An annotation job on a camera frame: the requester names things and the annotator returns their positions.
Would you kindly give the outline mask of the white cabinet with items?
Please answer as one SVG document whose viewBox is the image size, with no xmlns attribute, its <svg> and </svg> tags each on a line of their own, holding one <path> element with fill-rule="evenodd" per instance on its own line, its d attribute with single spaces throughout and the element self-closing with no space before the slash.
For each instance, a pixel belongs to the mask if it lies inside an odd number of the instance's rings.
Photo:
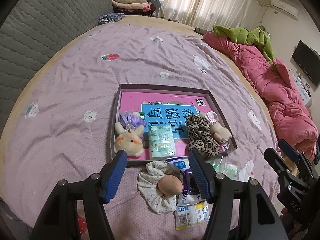
<svg viewBox="0 0 320 240">
<path fill-rule="evenodd" d="M 302 98 L 304 105 L 306 106 L 306 108 L 310 108 L 310 106 L 312 105 L 312 98 L 308 88 L 300 79 L 300 77 L 295 74 L 292 74 L 291 76 L 296 84 L 296 88 L 300 94 L 300 97 Z"/>
</svg>

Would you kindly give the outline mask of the green sponge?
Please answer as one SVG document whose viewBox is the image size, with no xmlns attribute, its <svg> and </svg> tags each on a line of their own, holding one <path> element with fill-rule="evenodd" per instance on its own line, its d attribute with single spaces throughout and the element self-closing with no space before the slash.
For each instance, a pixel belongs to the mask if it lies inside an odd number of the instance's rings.
<svg viewBox="0 0 320 240">
<path fill-rule="evenodd" d="M 223 172 L 225 169 L 225 165 L 223 163 L 223 155 L 217 155 L 215 158 L 210 159 L 210 161 L 208 161 L 208 163 L 210 163 L 210 165 L 212 165 L 212 167 L 214 168 L 215 172 Z"/>
</svg>

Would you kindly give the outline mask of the grey quilted sofa cover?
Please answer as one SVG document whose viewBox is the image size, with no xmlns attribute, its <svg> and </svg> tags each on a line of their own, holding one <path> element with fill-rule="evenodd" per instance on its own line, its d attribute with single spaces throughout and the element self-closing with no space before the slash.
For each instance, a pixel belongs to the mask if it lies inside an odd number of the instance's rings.
<svg viewBox="0 0 320 240">
<path fill-rule="evenodd" d="M 111 0 L 17 2 L 1 26 L 1 128 L 41 67 L 111 11 Z"/>
</svg>

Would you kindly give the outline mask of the yellow white wipes packet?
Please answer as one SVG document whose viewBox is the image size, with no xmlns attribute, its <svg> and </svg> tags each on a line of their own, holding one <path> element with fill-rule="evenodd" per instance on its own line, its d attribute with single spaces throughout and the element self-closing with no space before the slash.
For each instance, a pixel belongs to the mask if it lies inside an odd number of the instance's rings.
<svg viewBox="0 0 320 240">
<path fill-rule="evenodd" d="M 180 206 L 175 211 L 175 230 L 183 230 L 194 225 L 208 222 L 209 217 L 207 202 Z"/>
</svg>

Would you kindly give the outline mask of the beige plush bear toy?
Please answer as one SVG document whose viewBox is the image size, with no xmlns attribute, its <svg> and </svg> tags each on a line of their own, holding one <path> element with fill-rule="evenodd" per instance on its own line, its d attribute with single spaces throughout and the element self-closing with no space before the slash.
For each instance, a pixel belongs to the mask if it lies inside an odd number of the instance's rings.
<svg viewBox="0 0 320 240">
<path fill-rule="evenodd" d="M 205 113 L 200 112 L 201 117 L 204 117 L 204 114 Z M 231 132 L 227 128 L 223 127 L 219 122 L 213 125 L 209 124 L 209 129 L 211 135 L 218 143 L 225 143 L 232 137 Z"/>
</svg>

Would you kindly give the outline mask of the stack of folded clothes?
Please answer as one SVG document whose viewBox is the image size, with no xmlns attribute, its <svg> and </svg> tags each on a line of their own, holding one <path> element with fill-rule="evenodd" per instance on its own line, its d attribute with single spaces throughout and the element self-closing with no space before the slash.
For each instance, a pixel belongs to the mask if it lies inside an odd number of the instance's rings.
<svg viewBox="0 0 320 240">
<path fill-rule="evenodd" d="M 152 0 L 112 0 L 114 12 L 124 15 L 156 16 L 156 6 Z"/>
</svg>

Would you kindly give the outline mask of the white wall air conditioner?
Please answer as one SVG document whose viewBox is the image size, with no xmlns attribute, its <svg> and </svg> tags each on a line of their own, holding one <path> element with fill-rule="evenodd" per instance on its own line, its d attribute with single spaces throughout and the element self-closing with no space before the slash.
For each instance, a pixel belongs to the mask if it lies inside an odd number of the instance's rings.
<svg viewBox="0 0 320 240">
<path fill-rule="evenodd" d="M 294 7 L 290 4 L 287 4 L 281 0 L 271 0 L 270 4 L 273 7 L 280 9 L 283 12 L 289 14 L 295 20 L 299 20 L 299 10 L 296 7 Z"/>
</svg>

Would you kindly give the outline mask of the green tissue pack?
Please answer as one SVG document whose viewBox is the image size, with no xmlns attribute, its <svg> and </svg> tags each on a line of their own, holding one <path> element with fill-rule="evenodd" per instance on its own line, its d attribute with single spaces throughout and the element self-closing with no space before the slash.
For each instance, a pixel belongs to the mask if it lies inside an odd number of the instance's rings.
<svg viewBox="0 0 320 240">
<path fill-rule="evenodd" d="M 232 180 L 238 179 L 238 168 L 237 166 L 229 163 L 220 163 L 216 167 L 216 171 L 223 173 L 225 176 Z"/>
<path fill-rule="evenodd" d="M 176 156 L 174 136 L 170 125 L 149 126 L 148 135 L 151 159 L 164 159 Z"/>
</svg>

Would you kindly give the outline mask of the white floral scrunchie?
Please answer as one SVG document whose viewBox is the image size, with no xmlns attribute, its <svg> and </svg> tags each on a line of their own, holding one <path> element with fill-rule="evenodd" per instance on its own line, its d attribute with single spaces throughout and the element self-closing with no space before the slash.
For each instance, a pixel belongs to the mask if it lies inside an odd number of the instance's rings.
<svg viewBox="0 0 320 240">
<path fill-rule="evenodd" d="M 167 196 L 157 186 L 160 179 L 173 173 L 172 167 L 159 160 L 147 163 L 145 168 L 139 173 L 137 186 L 150 209 L 159 215 L 176 211 L 176 195 Z"/>
</svg>

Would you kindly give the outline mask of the shallow purple cardboard box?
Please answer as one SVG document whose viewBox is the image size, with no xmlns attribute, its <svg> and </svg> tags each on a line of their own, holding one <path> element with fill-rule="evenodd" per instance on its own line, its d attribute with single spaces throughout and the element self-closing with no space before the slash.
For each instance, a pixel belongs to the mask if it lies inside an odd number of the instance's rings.
<svg viewBox="0 0 320 240">
<path fill-rule="evenodd" d="M 171 125 L 176 155 L 188 154 L 188 135 L 185 119 L 190 114 L 213 111 L 218 122 L 231 129 L 212 93 L 205 89 L 177 86 L 121 84 L 116 93 L 111 120 L 115 124 L 120 115 L 137 111 L 146 125 Z"/>
</svg>

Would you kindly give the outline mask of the leopard print scrunchie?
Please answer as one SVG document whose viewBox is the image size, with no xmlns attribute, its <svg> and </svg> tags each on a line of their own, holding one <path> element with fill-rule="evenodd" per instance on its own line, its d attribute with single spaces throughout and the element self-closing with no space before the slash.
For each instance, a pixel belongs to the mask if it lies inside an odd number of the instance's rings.
<svg viewBox="0 0 320 240">
<path fill-rule="evenodd" d="M 189 115 L 185 119 L 185 127 L 189 137 L 189 150 L 197 150 L 205 158 L 215 157 L 220 146 L 210 133 L 210 126 L 203 117 Z"/>
</svg>

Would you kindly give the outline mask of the pink blue children's book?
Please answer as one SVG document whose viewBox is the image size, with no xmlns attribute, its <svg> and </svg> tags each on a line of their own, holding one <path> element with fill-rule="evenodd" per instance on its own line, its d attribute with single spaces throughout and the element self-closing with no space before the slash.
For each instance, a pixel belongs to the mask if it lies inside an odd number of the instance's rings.
<svg viewBox="0 0 320 240">
<path fill-rule="evenodd" d="M 171 125 L 177 156 L 188 154 L 186 117 L 212 109 L 214 107 L 210 106 L 206 94 L 182 95 L 123 90 L 118 103 L 119 113 L 139 112 L 147 126 Z"/>
</svg>

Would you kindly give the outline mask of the pink satin scrunchie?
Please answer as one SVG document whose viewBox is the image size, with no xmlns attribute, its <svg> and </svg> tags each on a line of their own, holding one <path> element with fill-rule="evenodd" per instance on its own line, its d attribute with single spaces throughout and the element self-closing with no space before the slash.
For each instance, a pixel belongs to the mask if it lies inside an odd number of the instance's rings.
<svg viewBox="0 0 320 240">
<path fill-rule="evenodd" d="M 219 122 L 219 117 L 214 111 L 210 111 L 204 114 L 204 120 L 209 124 L 216 124 Z"/>
</svg>

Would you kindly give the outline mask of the lilac patterned bed sheet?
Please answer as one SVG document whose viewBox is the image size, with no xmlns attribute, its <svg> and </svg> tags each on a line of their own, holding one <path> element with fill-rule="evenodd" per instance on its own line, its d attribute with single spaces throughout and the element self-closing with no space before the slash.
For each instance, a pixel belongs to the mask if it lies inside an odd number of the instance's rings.
<svg viewBox="0 0 320 240">
<path fill-rule="evenodd" d="M 276 135 L 236 65 L 197 36 L 116 23 L 96 27 L 43 66 L 5 125 L 1 195 L 25 224 L 34 226 L 59 180 L 83 180 L 108 162 L 121 84 L 210 91 L 238 146 L 227 160 L 238 168 L 253 161 L 255 178 L 277 201 L 277 176 L 263 158 Z"/>
</svg>

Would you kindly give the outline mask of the blue patterned cloth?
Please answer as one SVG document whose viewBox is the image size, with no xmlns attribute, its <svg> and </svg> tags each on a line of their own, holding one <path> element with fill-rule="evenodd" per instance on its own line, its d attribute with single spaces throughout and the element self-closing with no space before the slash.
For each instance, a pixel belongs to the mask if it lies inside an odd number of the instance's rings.
<svg viewBox="0 0 320 240">
<path fill-rule="evenodd" d="M 125 17 L 124 13 L 109 12 L 99 17 L 98 25 L 118 22 L 118 21 L 121 21 L 124 17 Z"/>
</svg>

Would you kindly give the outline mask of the black wall television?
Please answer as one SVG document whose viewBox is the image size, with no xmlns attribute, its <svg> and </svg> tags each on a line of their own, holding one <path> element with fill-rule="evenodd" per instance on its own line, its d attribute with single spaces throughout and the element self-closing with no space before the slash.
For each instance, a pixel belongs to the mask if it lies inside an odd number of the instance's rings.
<svg viewBox="0 0 320 240">
<path fill-rule="evenodd" d="M 292 58 L 309 77 L 311 82 L 318 87 L 320 75 L 319 53 L 300 40 L 292 54 Z"/>
</svg>

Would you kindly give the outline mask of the purple satin scrunchie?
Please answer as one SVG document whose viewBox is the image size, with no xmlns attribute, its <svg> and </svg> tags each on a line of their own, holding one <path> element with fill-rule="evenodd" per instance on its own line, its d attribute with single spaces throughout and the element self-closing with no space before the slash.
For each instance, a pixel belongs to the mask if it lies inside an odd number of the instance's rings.
<svg viewBox="0 0 320 240">
<path fill-rule="evenodd" d="M 137 129 L 140 126 L 146 126 L 146 121 L 141 118 L 139 112 L 120 113 L 119 122 L 124 129 Z"/>
</svg>

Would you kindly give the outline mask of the cream plush bunny toy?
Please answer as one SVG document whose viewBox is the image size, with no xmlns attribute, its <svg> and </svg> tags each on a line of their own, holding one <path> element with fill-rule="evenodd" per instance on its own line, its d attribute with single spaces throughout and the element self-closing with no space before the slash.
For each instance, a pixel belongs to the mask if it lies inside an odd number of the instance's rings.
<svg viewBox="0 0 320 240">
<path fill-rule="evenodd" d="M 124 150 L 128 156 L 140 157 L 143 153 L 143 142 L 140 137 L 144 133 L 144 126 L 124 129 L 120 122 L 116 122 L 114 129 L 118 135 L 114 142 L 115 153 Z"/>
</svg>

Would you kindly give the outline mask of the peach makeup sponge egg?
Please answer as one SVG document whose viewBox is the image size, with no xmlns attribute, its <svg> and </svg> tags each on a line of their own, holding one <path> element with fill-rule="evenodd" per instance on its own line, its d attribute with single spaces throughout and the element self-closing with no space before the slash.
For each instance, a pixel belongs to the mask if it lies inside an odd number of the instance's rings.
<svg viewBox="0 0 320 240">
<path fill-rule="evenodd" d="M 161 178 L 158 181 L 157 186 L 159 190 L 167 196 L 175 196 L 183 191 L 181 181 L 177 177 L 169 174 L 166 174 Z"/>
</svg>

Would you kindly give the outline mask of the white window curtains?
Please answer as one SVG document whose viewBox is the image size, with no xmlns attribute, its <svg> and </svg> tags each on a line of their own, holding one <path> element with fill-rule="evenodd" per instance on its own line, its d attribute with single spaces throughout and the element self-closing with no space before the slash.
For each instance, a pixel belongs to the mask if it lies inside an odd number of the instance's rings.
<svg viewBox="0 0 320 240">
<path fill-rule="evenodd" d="M 253 0 L 159 0 L 161 16 L 191 27 L 240 27 Z"/>
</svg>

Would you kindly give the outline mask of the green fleece garment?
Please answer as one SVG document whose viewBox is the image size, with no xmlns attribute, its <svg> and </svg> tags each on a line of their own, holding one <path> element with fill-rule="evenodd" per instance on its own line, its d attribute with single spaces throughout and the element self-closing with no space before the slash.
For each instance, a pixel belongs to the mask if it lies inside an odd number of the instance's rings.
<svg viewBox="0 0 320 240">
<path fill-rule="evenodd" d="M 234 43 L 257 47 L 267 62 L 274 66 L 273 61 L 276 56 L 270 38 L 264 30 L 256 28 L 248 31 L 240 27 L 226 28 L 221 25 L 214 25 L 213 31 L 216 36 L 227 37 Z"/>
</svg>

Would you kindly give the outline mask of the pink quilted comforter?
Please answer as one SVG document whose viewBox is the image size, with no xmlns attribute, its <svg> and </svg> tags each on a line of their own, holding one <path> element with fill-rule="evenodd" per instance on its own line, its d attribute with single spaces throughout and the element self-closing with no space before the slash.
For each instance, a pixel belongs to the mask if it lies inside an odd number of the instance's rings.
<svg viewBox="0 0 320 240">
<path fill-rule="evenodd" d="M 204 34 L 203 39 L 231 58 L 264 100 L 278 139 L 284 139 L 314 161 L 319 132 L 284 63 L 274 59 L 270 65 L 255 46 L 234 43 L 212 31 Z"/>
</svg>

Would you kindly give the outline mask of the cartoon doll face packet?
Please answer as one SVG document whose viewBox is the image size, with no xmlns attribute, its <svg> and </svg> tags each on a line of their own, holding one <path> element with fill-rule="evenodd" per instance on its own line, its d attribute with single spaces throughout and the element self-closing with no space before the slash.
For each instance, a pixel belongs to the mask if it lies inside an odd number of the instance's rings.
<svg viewBox="0 0 320 240">
<path fill-rule="evenodd" d="M 167 162 L 175 171 L 175 174 L 178 174 L 183 186 L 182 192 L 177 197 L 177 205 L 190 206 L 205 201 L 196 185 L 188 157 L 173 157 L 167 159 Z"/>
</svg>

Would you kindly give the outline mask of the green tissue pack in box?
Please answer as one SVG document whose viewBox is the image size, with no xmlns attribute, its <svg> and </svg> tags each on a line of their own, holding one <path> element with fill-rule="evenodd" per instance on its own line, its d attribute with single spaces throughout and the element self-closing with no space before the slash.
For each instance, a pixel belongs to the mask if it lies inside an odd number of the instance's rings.
<svg viewBox="0 0 320 240">
<path fill-rule="evenodd" d="M 164 159 L 176 156 L 174 136 L 170 125 L 149 126 L 148 135 L 151 159 Z"/>
</svg>

